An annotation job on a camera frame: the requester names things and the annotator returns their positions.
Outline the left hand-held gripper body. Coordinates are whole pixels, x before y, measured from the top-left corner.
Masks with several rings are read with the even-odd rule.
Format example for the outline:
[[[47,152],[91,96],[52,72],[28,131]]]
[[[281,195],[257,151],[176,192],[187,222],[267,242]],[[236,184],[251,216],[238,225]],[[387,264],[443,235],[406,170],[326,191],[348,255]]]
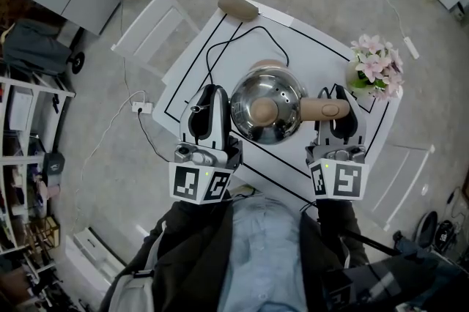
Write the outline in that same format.
[[[224,150],[179,143],[169,164],[170,196],[197,205],[218,203],[242,164],[243,143],[232,136]]]

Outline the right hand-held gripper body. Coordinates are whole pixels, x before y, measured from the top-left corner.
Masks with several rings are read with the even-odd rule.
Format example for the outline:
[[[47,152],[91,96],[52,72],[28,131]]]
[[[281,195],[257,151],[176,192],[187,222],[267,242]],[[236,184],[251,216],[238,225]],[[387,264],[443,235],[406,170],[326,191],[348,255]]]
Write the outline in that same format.
[[[366,147],[362,145],[306,147],[306,165],[315,199],[363,199],[369,176],[365,154]]]

